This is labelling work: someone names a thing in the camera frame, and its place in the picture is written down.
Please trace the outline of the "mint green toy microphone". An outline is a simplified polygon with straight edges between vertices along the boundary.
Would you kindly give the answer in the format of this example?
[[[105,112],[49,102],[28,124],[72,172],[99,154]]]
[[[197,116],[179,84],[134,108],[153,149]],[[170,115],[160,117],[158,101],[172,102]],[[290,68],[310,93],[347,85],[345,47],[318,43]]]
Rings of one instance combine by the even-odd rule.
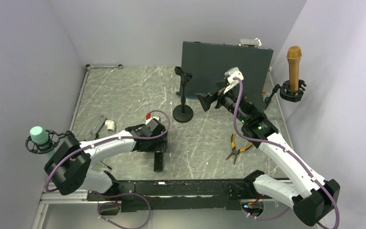
[[[49,134],[41,126],[34,126],[30,129],[30,136],[34,143],[40,145],[40,149],[45,149],[47,146],[42,146],[49,140]]]

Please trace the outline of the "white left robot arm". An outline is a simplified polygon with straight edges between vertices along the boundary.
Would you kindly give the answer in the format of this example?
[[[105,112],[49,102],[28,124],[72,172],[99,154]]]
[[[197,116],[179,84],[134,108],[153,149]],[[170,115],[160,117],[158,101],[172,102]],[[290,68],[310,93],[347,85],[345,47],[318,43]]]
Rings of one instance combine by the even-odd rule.
[[[160,153],[159,146],[167,144],[171,125],[151,118],[144,124],[129,126],[112,136],[78,141],[74,134],[67,136],[44,166],[46,184],[53,182],[55,190],[68,195],[83,188],[99,192],[105,200],[118,194],[116,179],[108,172],[92,171],[90,167],[109,157],[129,152]]]

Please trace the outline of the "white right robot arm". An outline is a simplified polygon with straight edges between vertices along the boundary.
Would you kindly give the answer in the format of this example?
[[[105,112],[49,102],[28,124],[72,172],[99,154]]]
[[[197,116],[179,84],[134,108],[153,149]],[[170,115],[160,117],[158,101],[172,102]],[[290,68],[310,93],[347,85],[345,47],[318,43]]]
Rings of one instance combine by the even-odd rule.
[[[242,81],[238,78],[234,81],[239,84],[238,95],[225,92],[225,88],[207,94],[197,93],[203,110],[208,111],[213,102],[217,103],[216,109],[226,108],[233,114],[236,134],[268,155],[291,181],[287,184],[256,170],[244,178],[245,195],[249,198],[267,195],[288,206],[300,221],[310,227],[319,225],[324,229],[321,220],[334,211],[333,228],[337,229],[340,224],[337,205],[340,184],[312,169],[268,120],[264,109],[243,94]]]

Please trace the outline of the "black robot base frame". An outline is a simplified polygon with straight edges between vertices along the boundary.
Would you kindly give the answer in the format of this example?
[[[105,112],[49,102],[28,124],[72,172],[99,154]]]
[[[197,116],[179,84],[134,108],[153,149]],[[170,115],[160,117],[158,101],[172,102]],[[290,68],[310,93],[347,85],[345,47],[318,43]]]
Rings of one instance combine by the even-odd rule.
[[[89,190],[87,200],[117,202],[121,212],[224,208],[239,210],[240,203],[261,202],[263,196],[241,179],[118,180],[112,190]]]

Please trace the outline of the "black round-base mic stand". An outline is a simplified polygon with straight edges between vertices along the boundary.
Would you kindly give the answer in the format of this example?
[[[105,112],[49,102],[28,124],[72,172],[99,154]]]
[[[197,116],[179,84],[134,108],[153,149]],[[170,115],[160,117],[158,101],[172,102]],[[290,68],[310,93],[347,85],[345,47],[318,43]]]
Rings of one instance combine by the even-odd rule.
[[[193,118],[193,110],[190,106],[186,104],[185,88],[187,83],[191,80],[192,74],[184,72],[179,66],[174,69],[176,75],[180,76],[180,86],[181,86],[181,104],[177,105],[173,109],[173,118],[179,123],[187,123]]]

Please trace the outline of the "black silver-mesh microphone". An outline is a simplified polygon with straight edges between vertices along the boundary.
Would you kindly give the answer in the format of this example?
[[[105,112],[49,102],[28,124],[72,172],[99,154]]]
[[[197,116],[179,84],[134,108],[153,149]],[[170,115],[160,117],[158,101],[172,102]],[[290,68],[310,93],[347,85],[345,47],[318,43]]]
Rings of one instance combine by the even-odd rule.
[[[154,153],[154,160],[153,160],[153,171],[156,173],[161,173],[163,171],[163,159],[164,153]]]

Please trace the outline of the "black tripod mic stand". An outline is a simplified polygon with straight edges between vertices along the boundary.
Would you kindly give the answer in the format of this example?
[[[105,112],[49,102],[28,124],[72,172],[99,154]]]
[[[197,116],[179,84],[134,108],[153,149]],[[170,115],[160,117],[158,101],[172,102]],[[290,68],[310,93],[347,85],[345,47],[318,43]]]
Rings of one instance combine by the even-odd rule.
[[[44,155],[47,154],[49,158],[51,158],[55,153],[55,148],[58,146],[61,139],[74,136],[71,131],[66,131],[64,133],[57,133],[50,129],[45,129],[49,134],[49,140],[47,143],[43,144],[42,146],[47,146],[45,149],[40,149],[40,145],[34,143],[29,135],[25,141],[26,149],[36,155]]]

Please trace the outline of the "white pipe elbow fitting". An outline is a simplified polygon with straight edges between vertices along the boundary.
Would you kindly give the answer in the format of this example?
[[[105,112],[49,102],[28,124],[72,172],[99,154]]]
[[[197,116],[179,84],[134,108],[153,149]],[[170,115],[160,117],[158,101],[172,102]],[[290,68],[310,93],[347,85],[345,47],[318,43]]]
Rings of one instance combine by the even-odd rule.
[[[116,123],[113,120],[105,120],[104,124],[108,132],[114,132],[116,130]]]

